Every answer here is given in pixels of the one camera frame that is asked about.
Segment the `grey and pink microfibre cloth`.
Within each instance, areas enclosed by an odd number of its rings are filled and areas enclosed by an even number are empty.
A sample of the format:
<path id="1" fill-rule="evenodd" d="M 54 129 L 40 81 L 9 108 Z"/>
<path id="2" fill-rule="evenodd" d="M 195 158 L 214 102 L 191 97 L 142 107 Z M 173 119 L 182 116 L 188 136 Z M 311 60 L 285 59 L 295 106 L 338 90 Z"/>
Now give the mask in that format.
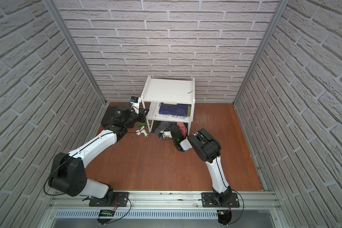
<path id="1" fill-rule="evenodd" d="M 159 135 L 161 132 L 166 132 L 166 131 L 174 131 L 176 132 L 179 130 L 182 134 L 183 137 L 186 137 L 187 135 L 187 127 L 184 123 L 180 122 L 165 122 L 162 121 L 160 122 L 155 129 L 153 129 L 153 132 L 156 135 Z"/>

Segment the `white two-tier bookshelf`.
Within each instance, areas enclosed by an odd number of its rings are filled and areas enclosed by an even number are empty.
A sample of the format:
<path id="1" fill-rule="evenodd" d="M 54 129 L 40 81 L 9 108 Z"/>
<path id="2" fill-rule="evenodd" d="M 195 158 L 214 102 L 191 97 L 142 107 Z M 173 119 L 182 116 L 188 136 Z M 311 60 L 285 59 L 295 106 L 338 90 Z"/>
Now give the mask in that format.
<path id="1" fill-rule="evenodd" d="M 195 80 L 170 80 L 147 77 L 144 89 L 141 93 L 142 106 L 150 103 L 146 122 L 149 132 L 152 131 L 154 121 L 180 122 L 187 124 L 187 134 L 191 132 L 195 109 Z M 190 116 L 185 118 L 161 116 L 156 114 L 159 111 L 160 103 L 189 104 L 191 106 Z"/>

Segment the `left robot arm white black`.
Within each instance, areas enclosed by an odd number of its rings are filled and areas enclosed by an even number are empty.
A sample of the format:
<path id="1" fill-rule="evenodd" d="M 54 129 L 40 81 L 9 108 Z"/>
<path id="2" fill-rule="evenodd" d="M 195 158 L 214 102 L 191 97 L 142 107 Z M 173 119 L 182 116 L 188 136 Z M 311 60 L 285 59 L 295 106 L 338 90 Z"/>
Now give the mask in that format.
<path id="1" fill-rule="evenodd" d="M 79 148 L 54 157 L 48 186 L 71 197 L 82 195 L 112 201 L 111 187 L 87 178 L 85 168 L 105 149 L 128 134 L 128 129 L 135 123 L 146 122 L 148 112 L 149 109 L 140 109 L 137 104 L 117 106 L 114 116 L 101 133 Z"/>

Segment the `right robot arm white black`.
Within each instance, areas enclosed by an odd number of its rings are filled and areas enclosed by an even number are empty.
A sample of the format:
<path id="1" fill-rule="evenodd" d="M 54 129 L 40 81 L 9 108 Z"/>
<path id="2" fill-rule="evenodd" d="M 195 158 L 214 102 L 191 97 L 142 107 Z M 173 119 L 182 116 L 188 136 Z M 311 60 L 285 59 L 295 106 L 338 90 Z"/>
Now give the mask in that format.
<path id="1" fill-rule="evenodd" d="M 232 196 L 232 189 L 221 166 L 221 145 L 207 130 L 202 128 L 192 135 L 184 136 L 178 125 L 172 125 L 164 130 L 155 130 L 155 133 L 161 139 L 171 138 L 180 152 L 193 149 L 207 165 L 212 180 L 214 203 L 218 206 L 227 203 Z"/>

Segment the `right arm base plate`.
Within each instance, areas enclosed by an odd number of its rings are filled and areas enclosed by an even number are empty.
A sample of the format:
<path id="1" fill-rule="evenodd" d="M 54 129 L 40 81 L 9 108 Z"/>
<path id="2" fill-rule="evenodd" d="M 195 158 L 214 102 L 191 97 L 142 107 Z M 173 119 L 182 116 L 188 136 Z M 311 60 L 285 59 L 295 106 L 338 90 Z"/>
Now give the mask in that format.
<path id="1" fill-rule="evenodd" d="M 204 208 L 239 208 L 240 203 L 236 192 L 226 196 L 218 196 L 213 192 L 202 192 L 201 202 Z"/>

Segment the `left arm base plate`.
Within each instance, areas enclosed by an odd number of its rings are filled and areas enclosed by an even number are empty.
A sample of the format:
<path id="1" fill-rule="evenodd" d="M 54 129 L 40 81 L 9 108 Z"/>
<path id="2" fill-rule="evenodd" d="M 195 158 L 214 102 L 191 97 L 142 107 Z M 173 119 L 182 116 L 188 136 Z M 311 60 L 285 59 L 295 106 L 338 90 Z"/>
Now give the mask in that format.
<path id="1" fill-rule="evenodd" d="M 104 198 L 92 197 L 89 207 L 126 207 L 128 203 L 129 192 L 111 191 Z"/>

